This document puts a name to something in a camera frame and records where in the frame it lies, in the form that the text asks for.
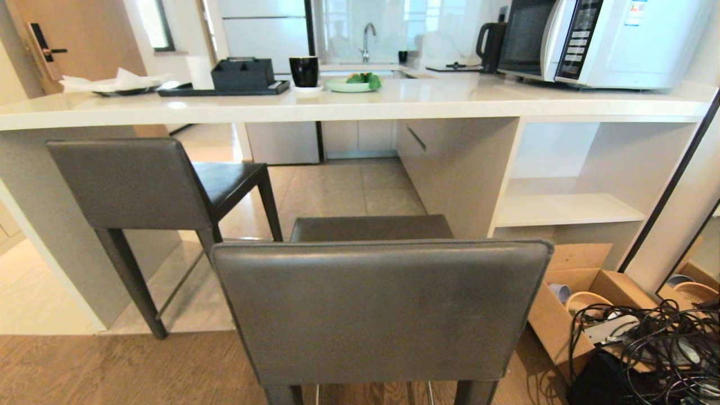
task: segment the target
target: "microwave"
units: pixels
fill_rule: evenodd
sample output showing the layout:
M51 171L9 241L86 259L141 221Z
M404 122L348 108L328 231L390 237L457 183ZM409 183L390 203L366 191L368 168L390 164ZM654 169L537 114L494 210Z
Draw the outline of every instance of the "microwave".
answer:
M578 87L670 89L713 1L513 0L498 71Z

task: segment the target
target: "napkin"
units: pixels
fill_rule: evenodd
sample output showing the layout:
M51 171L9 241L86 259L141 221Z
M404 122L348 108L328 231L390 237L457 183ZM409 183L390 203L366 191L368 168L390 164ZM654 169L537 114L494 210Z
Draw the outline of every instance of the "napkin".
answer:
M138 76L123 68L117 69L115 79L89 81L81 77L64 76L60 84L65 88L65 93L73 92L102 92L110 93L122 90L147 89L148 87L160 86L170 77L170 74L160 76Z

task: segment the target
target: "wooden floor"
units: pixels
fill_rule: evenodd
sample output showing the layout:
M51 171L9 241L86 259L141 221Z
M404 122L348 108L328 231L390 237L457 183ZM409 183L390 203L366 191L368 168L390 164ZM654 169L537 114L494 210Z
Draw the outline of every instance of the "wooden floor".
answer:
M0 404L251 404L265 398L235 332L104 337L0 336ZM494 404L566 404L562 379L529 329ZM424 383L323 386L323 405L430 404ZM451 405L453 382L434 382ZM315 387L304 387L306 405Z

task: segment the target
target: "window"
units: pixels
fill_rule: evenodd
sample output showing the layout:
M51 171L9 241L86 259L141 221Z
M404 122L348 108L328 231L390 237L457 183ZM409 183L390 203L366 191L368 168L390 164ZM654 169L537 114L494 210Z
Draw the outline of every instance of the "window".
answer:
M145 31L155 52L174 52L175 44L170 34L168 18L162 0L135 0L140 10Z

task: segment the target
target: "refrigerator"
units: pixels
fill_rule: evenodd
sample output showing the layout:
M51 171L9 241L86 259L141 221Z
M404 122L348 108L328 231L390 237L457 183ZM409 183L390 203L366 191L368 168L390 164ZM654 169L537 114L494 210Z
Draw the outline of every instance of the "refrigerator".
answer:
M230 56L272 59L290 74L290 56L310 54L304 0L219 0Z
M291 80L291 56L310 55L304 0L218 0L231 57L272 59L278 80ZM267 164L320 162L318 130L311 123L246 125L253 160Z

